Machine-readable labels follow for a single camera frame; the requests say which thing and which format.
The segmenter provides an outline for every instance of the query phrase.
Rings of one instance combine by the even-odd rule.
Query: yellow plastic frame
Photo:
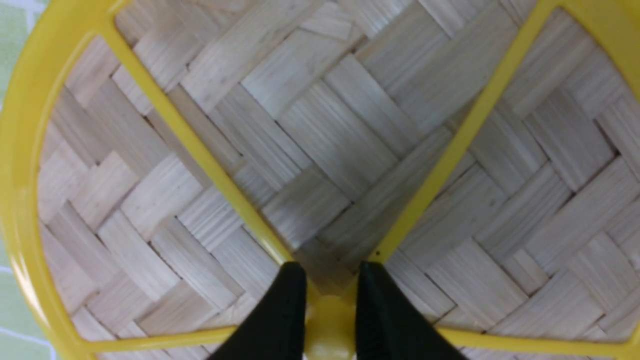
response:
[[[278,263],[292,259],[275,233],[207,151],[119,34],[113,17],[127,2],[128,0],[54,0],[24,48],[0,117],[0,215],[6,248],[18,284],[37,322],[56,350],[69,360],[95,359],[94,354],[97,352],[217,343],[224,341],[235,329],[228,327],[174,336],[90,342],[78,335],[61,303],[40,243],[36,206],[38,159],[58,92],[84,47],[95,35],[104,37],[173,132],[250,226],[269,255]],[[640,99],[640,1],[541,0],[445,154],[373,252],[371,261],[386,261],[435,198],[513,77],[547,17],[559,6],[573,15],[596,38],[627,80],[636,99]],[[341,301],[347,307],[353,307],[355,303],[354,289],[353,284],[342,297]],[[312,305],[320,304],[319,301],[322,300],[313,286],[310,287],[308,297]],[[334,311],[332,305],[318,306],[323,309],[327,307],[329,310],[326,311]],[[323,331],[329,325],[321,323],[313,326],[313,331],[308,331],[313,335],[307,336],[307,345],[311,343],[328,348],[333,346],[326,337],[326,331]],[[628,342],[622,344],[530,340],[452,329],[439,330],[457,346],[510,352],[640,359],[640,328],[636,329]],[[344,341],[353,342],[352,336],[342,337]]]

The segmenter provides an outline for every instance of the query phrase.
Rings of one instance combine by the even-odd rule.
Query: yellow hub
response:
[[[305,354],[309,360],[351,360],[355,353],[354,305],[321,297],[307,313]]]

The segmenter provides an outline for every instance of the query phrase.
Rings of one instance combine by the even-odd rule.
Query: herringbone weave pattern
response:
[[[533,5],[137,0],[116,23],[321,291],[339,293]],[[278,267],[100,38],[51,118],[41,230],[82,336],[241,322]],[[640,318],[639,179],[640,106],[597,43],[557,11],[387,268],[432,322],[623,341]],[[199,360],[215,348],[102,357]]]

